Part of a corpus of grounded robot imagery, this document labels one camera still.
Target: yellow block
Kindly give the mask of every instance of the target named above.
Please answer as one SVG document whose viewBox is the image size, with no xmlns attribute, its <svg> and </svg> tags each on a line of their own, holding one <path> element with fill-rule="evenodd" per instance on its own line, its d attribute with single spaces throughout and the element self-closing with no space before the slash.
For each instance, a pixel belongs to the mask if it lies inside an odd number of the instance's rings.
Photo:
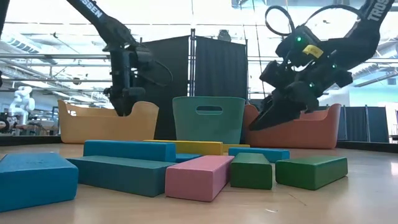
<svg viewBox="0 0 398 224">
<path fill-rule="evenodd" d="M 177 153 L 191 153 L 201 155 L 223 155 L 222 142 L 205 141 L 166 141 L 166 140 L 145 140 L 152 142 L 172 142 L 175 143 Z"/>
<path fill-rule="evenodd" d="M 228 152 L 231 147 L 250 147 L 250 145 L 234 145 L 234 144 L 225 144 L 223 146 L 223 151 Z"/>
<path fill-rule="evenodd" d="M 319 49 L 317 46 L 314 45 L 306 46 L 303 52 L 306 53 L 307 55 L 312 54 L 316 58 L 320 58 L 323 54 L 323 50 Z"/>
</svg>

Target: toy block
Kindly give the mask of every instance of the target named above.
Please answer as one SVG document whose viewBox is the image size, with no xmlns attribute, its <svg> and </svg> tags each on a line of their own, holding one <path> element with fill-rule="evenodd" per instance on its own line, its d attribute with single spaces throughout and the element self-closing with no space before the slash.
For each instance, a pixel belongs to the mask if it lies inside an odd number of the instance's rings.
<svg viewBox="0 0 398 224">
<path fill-rule="evenodd" d="M 175 144 L 166 142 L 89 140 L 85 142 L 83 156 L 109 156 L 175 162 Z"/>
<path fill-rule="evenodd" d="M 236 156 L 240 152 L 246 153 L 260 153 L 263 154 L 269 162 L 275 163 L 281 159 L 289 159 L 290 152 L 286 149 L 261 149 L 261 148 L 246 148 L 246 147 L 231 147 L 228 155 Z"/>
<path fill-rule="evenodd" d="M 175 143 L 177 153 L 190 153 L 200 155 L 223 155 L 222 142 L 206 142 L 206 141 L 163 141 L 163 140 L 146 140 L 151 142 L 172 142 Z"/>
<path fill-rule="evenodd" d="M 223 145 L 223 152 L 228 152 L 231 147 L 250 147 L 250 145 L 246 144 L 224 144 Z"/>
<path fill-rule="evenodd" d="M 202 156 L 166 170 L 168 197 L 211 202 L 229 181 L 233 156 Z"/>
<path fill-rule="evenodd" d="M 147 197 L 164 193 L 166 168 L 175 164 L 108 156 L 68 160 L 79 168 L 79 184 Z"/>
<path fill-rule="evenodd" d="M 337 156 L 314 156 L 277 161 L 276 182 L 292 187 L 316 190 L 330 184 L 348 173 L 347 158 Z"/>
<path fill-rule="evenodd" d="M 175 162 L 178 163 L 201 157 L 201 155 L 198 154 L 188 154 L 188 153 L 177 153 L 175 156 L 176 156 Z"/>
<path fill-rule="evenodd" d="M 0 160 L 0 212 L 73 200 L 78 169 L 57 153 L 8 154 Z"/>
<path fill-rule="evenodd" d="M 231 163 L 231 187 L 272 188 L 272 166 L 263 154 L 240 152 Z"/>
</svg>

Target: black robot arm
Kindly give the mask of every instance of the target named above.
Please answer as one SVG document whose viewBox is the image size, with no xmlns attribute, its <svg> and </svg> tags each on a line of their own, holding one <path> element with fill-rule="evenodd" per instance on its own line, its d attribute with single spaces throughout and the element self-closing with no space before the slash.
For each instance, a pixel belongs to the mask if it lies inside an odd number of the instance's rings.
<svg viewBox="0 0 398 224">
<path fill-rule="evenodd" d="M 376 53 L 380 41 L 380 26 L 390 11 L 394 0 L 367 0 L 358 10 L 345 5 L 331 5 L 317 10 L 346 9 L 358 15 L 353 28 L 342 38 L 321 41 L 304 23 L 294 27 L 289 13 L 280 6 L 271 6 L 266 11 L 278 9 L 289 19 L 292 32 L 285 36 L 276 53 L 284 61 L 268 63 L 260 76 L 264 82 L 275 87 L 262 102 L 260 115 L 250 124 L 253 131 L 269 128 L 300 117 L 301 112 L 310 113 L 319 107 L 317 98 L 337 84 L 340 88 L 353 82 L 348 71 L 365 62 Z M 304 67 L 296 71 L 294 67 Z"/>
<path fill-rule="evenodd" d="M 0 36 L 6 20 L 10 0 L 0 1 Z M 133 104 L 145 94 L 146 82 L 157 83 L 156 77 L 148 77 L 144 70 L 153 65 L 149 49 L 138 43 L 130 30 L 117 19 L 108 16 L 92 0 L 67 0 L 81 15 L 89 20 L 106 43 L 103 49 L 111 57 L 112 86 L 105 89 L 117 114 L 127 116 Z"/>
</svg>

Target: wooden floor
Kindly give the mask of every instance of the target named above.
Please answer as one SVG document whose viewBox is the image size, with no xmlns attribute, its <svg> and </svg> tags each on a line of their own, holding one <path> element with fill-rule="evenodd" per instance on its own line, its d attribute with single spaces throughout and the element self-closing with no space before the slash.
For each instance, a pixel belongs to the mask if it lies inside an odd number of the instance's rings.
<svg viewBox="0 0 398 224">
<path fill-rule="evenodd" d="M 0 147 L 0 157 L 8 153 L 39 151 L 78 157 L 82 155 L 82 146 Z M 348 176 L 317 191 L 276 183 L 272 190 L 226 186 L 212 203 L 166 198 L 164 195 L 147 198 L 80 185 L 74 201 L 0 213 L 0 223 L 398 223 L 398 154 L 345 149 L 291 151 L 291 157 L 314 154 L 346 156 Z"/>
</svg>

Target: bin handle hole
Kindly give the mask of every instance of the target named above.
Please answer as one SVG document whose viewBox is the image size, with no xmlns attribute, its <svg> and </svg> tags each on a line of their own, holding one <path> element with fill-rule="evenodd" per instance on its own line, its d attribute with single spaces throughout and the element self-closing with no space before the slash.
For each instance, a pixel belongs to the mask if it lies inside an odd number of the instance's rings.
<svg viewBox="0 0 398 224">
<path fill-rule="evenodd" d="M 197 114 L 200 115 L 220 115 L 223 109 L 220 106 L 198 106 Z"/>
</svg>

